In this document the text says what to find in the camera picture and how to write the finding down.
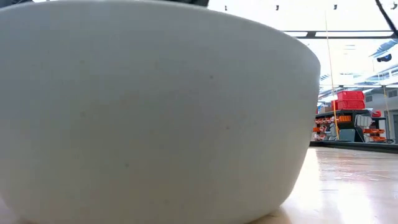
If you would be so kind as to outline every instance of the white plastic tub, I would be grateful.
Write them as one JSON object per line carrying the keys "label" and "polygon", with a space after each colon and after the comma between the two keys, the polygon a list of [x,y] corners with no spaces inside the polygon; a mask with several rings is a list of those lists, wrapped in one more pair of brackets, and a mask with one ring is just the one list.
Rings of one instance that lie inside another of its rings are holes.
{"label": "white plastic tub", "polygon": [[312,131],[320,64],[200,7],[0,10],[0,192],[36,223],[245,223],[277,208]]}

